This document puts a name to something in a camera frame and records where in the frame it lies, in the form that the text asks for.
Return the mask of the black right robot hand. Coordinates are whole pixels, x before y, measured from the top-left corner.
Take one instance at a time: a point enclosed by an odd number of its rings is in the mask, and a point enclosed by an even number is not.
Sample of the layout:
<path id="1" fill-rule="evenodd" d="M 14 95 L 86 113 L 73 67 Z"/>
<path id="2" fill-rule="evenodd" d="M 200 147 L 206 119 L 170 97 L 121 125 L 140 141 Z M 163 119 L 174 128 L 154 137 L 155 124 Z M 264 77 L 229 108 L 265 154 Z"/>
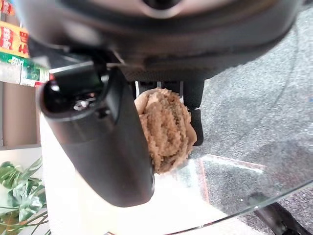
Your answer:
<path id="1" fill-rule="evenodd" d="M 293 26 L 301 0 L 17 0 L 32 59 L 54 80 L 39 107 L 88 185 L 118 207 L 148 202 L 158 158 L 148 158 L 135 92 L 161 85 L 183 96 L 187 121 L 169 114 L 166 168 L 203 142 L 204 81 L 254 60 Z"/>

